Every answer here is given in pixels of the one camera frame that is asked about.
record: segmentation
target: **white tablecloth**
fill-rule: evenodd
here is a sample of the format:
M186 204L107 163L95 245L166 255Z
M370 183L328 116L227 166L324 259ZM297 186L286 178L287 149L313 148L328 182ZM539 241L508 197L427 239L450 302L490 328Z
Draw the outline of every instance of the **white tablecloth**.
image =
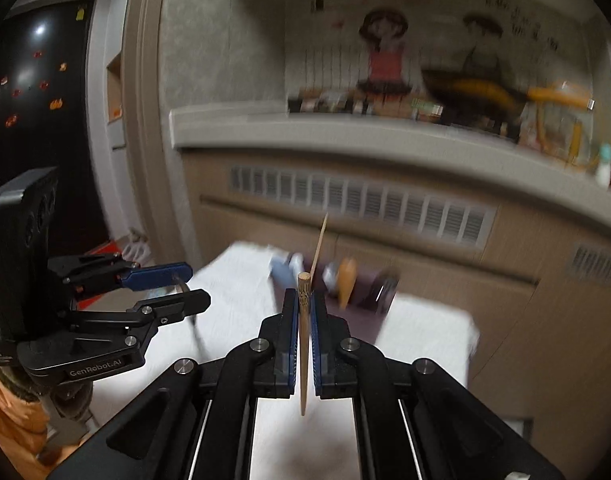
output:
M105 424L174 361L201 363L225 357L240 343L258 336L265 317L277 313L269 275L274 248L238 242L199 270L188 285L212 297L199 315L159 328L146 353L146 364L94 383L90 409ZM397 294L375 345L387 357L412 362L429 357L465 384L477 330L461 310ZM310 378L307 410L299 413L297 395L260 399L252 451L252 480L359 478L351 400L319 400Z

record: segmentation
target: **black hair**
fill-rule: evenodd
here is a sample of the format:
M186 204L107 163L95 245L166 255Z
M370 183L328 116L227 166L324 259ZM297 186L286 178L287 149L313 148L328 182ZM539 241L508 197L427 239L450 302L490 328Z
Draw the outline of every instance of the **black hair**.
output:
M379 20L388 20L394 25L398 25L400 30L395 34L395 38L402 37L408 30L408 20L405 16L396 9L374 9L365 15L363 19L363 25L359 28L359 36L372 44L377 52L381 50L381 38L377 38L372 32L369 31L370 25Z
M494 34L499 37L503 36L503 27L492 16L471 12L463 17L463 23L466 27L474 23L474 25L481 27L488 34Z

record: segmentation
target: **black door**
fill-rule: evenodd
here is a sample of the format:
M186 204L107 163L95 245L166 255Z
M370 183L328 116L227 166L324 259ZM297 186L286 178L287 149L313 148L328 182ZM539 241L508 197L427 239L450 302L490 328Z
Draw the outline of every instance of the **black door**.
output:
M51 255L108 240L87 134L86 51L93 0L41 7L0 27L0 185L59 167Z

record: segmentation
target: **door trim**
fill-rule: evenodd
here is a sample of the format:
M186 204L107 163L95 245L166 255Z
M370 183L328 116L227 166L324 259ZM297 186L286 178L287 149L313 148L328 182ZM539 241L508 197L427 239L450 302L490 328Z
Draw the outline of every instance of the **door trim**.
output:
M158 264L185 259L172 204L159 111L159 22L163 0L128 0L122 101L132 186Z

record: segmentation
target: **orange garment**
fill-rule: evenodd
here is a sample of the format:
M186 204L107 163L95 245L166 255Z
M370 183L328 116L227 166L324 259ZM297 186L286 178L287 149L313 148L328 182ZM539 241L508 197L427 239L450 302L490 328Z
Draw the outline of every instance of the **orange garment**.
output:
M19 399L0 381L0 447L25 480L44 480L77 448L63 448L52 466L39 462L36 456L46 443L48 419L40 402Z

